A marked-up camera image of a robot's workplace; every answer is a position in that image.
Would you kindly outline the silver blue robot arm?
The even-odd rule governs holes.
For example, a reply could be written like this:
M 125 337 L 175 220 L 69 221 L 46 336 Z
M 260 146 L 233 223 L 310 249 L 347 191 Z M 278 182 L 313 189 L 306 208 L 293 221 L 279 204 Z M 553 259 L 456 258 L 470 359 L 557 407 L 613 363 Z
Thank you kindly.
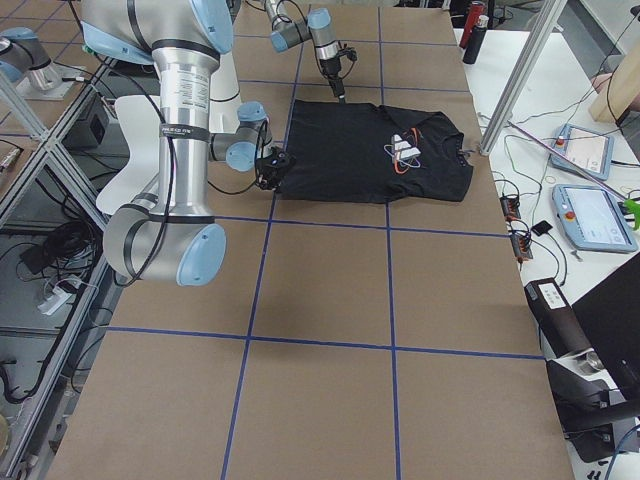
M 358 55 L 353 47 L 337 38 L 329 10 L 322 7 L 304 14 L 294 1 L 290 1 L 300 15 L 299 19 L 294 19 L 286 10 L 286 1 L 258 1 L 258 4 L 271 23 L 270 40 L 274 50 L 281 53 L 311 40 L 319 73 L 337 101 L 345 104 L 344 79 L 351 73 Z
M 137 280 L 201 286 L 218 273 L 226 234 L 208 205 L 208 163 L 254 173 L 254 185 L 276 189 L 295 164 L 272 145 L 261 103 L 239 106 L 235 132 L 209 129 L 210 83 L 234 32 L 224 1 L 86 1 L 86 46 L 114 59 L 152 65 L 160 80 L 153 104 L 159 120 L 159 172 L 119 207 L 103 235 L 115 272 Z

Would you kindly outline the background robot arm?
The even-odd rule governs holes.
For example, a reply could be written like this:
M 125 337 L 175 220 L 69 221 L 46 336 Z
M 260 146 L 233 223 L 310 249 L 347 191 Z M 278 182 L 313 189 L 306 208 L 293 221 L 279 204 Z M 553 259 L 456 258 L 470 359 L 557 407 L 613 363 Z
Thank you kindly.
M 26 100 L 62 101 L 71 88 L 36 33 L 27 27 L 1 32 L 1 72 Z

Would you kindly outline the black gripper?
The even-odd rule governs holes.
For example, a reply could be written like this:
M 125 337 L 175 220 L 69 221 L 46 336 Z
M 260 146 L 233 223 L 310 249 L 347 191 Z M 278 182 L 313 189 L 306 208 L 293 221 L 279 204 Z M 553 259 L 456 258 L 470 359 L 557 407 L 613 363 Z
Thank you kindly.
M 342 72 L 342 60 L 346 59 L 350 66 Z M 345 103 L 344 79 L 348 77 L 358 61 L 357 50 L 348 44 L 334 43 L 317 50 L 317 64 L 321 75 L 328 81 L 333 96 L 339 103 Z
M 272 147 L 268 155 L 254 163 L 255 185 L 261 190 L 277 190 L 295 164 L 293 155 L 278 146 Z

